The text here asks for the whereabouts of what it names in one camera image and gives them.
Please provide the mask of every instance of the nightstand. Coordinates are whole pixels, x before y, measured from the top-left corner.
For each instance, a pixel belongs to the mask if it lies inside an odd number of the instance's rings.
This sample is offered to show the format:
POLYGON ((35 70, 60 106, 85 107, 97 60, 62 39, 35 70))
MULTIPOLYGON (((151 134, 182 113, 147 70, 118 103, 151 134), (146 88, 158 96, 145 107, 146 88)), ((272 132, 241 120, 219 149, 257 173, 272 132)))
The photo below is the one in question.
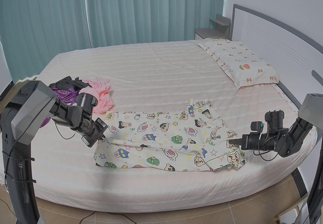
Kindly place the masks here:
POLYGON ((215 24, 215 28, 196 28, 195 40, 203 40, 204 38, 229 38, 230 19, 216 15, 216 19, 210 19, 215 24))

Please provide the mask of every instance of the bed sheet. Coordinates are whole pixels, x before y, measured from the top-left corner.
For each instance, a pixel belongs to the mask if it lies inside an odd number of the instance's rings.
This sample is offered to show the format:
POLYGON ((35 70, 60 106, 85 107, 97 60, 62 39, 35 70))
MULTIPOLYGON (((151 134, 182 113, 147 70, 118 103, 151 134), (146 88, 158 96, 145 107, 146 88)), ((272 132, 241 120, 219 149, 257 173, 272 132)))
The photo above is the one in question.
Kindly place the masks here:
MULTIPOLYGON (((242 134, 251 121, 263 121, 269 110, 285 112, 284 126, 295 112, 271 84, 236 90, 230 78, 198 46, 199 41, 129 44, 76 50, 57 55, 38 79, 46 85, 70 75, 110 79, 113 111, 180 111, 188 99, 213 101, 228 126, 242 134)), ((73 134, 59 127, 65 137, 73 134)), ((246 151, 239 170, 173 172, 154 168, 112 169, 95 166, 96 145, 88 148, 79 134, 63 140, 51 121, 32 141, 33 178, 37 197, 88 210, 154 212, 180 210, 230 201, 256 193, 289 175, 310 153, 315 137, 301 150, 270 162, 246 151)), ((264 157, 272 158, 270 152, 264 157)), ((0 163, 0 181, 3 182, 0 163)))

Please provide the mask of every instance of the black baseboard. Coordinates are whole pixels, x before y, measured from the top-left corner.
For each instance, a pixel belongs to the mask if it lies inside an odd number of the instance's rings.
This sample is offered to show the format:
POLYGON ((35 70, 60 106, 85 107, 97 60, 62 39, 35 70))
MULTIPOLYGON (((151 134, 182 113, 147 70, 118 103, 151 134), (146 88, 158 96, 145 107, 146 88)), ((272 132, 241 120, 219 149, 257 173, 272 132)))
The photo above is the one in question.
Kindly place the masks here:
POLYGON ((301 173, 298 169, 295 169, 292 173, 292 177, 294 179, 294 182, 296 184, 299 196, 302 198, 305 194, 307 194, 307 190, 303 181, 303 178, 301 176, 301 173))
POLYGON ((9 85, 5 88, 5 90, 0 95, 0 101, 2 101, 5 96, 8 94, 9 90, 14 86, 14 82, 11 81, 9 85))

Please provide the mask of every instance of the pile of clothes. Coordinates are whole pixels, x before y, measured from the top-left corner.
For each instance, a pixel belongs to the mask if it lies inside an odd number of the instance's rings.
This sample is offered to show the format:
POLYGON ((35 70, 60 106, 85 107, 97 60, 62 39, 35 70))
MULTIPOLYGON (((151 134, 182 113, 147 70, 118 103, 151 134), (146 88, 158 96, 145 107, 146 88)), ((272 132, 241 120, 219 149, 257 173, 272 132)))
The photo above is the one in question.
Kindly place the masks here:
MULTIPOLYGON (((74 104, 79 93, 89 93, 96 97, 98 105, 93 108, 93 113, 104 114, 110 110, 114 103, 109 95, 111 85, 108 85, 110 80, 102 78, 82 79, 77 77, 72 80, 67 76, 56 83, 52 83, 49 87, 54 90, 56 96, 67 104, 74 104)), ((50 121, 50 117, 46 117, 40 127, 45 126, 50 121)))

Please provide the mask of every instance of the cartoon print shirt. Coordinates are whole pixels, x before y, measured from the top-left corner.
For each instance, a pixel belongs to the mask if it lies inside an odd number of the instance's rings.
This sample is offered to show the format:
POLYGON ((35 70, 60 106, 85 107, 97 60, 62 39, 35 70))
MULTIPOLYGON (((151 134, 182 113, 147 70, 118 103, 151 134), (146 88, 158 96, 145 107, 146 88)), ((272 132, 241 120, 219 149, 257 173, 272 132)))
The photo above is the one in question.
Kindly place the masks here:
POLYGON ((245 164, 238 138, 212 108, 212 102, 189 100, 179 113, 109 112, 104 140, 94 159, 111 168, 155 167, 166 171, 213 171, 245 164))

